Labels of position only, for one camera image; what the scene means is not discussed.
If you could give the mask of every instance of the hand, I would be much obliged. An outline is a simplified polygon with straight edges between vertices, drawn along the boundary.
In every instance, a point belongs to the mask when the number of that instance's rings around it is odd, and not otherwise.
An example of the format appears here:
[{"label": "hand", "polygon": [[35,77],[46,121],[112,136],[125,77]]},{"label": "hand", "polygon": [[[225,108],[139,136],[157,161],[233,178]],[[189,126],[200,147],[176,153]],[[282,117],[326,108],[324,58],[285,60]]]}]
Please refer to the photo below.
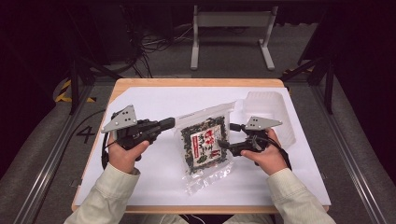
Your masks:
[{"label": "hand", "polygon": [[[114,142],[113,134],[108,137],[108,143]],[[134,161],[149,146],[149,141],[144,141],[130,150],[125,150],[119,144],[114,143],[108,147],[108,159],[114,168],[130,174],[134,170]]]},{"label": "hand", "polygon": [[[267,134],[268,137],[274,139],[280,145],[273,129],[267,130]],[[263,152],[242,150],[241,155],[257,162],[268,175],[273,175],[280,170],[288,168],[279,150],[271,144]]]}]

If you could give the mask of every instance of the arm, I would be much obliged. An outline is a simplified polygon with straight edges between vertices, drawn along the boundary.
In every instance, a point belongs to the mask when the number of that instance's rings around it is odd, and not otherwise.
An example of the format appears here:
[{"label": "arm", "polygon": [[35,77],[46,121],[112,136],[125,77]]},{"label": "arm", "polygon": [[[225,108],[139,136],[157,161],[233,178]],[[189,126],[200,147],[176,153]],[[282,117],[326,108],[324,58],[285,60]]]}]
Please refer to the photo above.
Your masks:
[{"label": "arm", "polygon": [[109,149],[109,164],[97,179],[82,205],[65,221],[71,223],[119,223],[140,172],[134,160],[149,146],[145,141],[125,150],[118,144]]},{"label": "arm", "polygon": [[[279,144],[274,130],[267,132]],[[269,175],[271,197],[285,223],[334,223],[318,199],[287,167],[277,148],[269,146],[261,153],[243,150],[241,154],[257,162]]]}]

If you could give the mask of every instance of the plastic bag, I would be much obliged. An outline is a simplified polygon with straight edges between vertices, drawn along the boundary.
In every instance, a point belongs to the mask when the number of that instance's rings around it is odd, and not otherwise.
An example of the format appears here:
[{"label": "plastic bag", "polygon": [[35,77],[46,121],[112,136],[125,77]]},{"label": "plastic bag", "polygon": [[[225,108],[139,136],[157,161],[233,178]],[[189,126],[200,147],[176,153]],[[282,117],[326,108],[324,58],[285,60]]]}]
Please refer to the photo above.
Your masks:
[{"label": "plastic bag", "polygon": [[175,138],[188,194],[222,179],[233,169],[233,156],[217,143],[229,139],[233,107],[234,102],[176,118]]}]

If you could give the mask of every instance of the person's left hand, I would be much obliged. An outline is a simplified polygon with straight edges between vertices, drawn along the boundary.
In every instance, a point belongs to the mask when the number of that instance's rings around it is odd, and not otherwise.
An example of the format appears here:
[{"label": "person's left hand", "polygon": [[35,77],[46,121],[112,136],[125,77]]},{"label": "person's left hand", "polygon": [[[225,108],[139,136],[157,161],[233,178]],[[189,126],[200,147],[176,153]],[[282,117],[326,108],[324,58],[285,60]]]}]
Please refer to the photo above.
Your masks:
[{"label": "person's left hand", "polygon": [[[108,137],[108,144],[114,142],[114,138],[110,134]],[[108,160],[110,164],[124,173],[130,174],[134,170],[134,161],[138,158],[149,146],[149,141],[144,141],[139,145],[125,150],[119,144],[114,143],[108,147]]]}]

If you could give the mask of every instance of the person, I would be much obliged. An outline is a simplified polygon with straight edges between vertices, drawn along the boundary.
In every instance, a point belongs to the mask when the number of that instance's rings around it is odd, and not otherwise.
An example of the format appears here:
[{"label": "person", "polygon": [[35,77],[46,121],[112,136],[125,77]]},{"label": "person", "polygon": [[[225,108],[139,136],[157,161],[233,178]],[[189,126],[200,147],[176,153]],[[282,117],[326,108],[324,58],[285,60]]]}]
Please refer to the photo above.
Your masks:
[{"label": "person", "polygon": [[[275,131],[273,129],[266,131],[268,136],[279,144]],[[110,135],[108,142],[113,141]],[[132,150],[125,150],[118,144],[110,145],[108,148],[109,164],[97,179],[85,201],[67,218],[65,224],[119,223],[140,176],[139,170],[134,167],[134,161],[148,146],[148,141],[142,142]],[[335,223],[318,199],[288,168],[276,147],[270,145],[260,153],[243,150],[241,154],[257,162],[269,175],[266,181],[271,191],[271,198],[284,223]],[[179,215],[144,215],[138,222],[187,223]],[[225,223],[270,224],[273,222],[267,215],[250,214],[234,215]]]}]

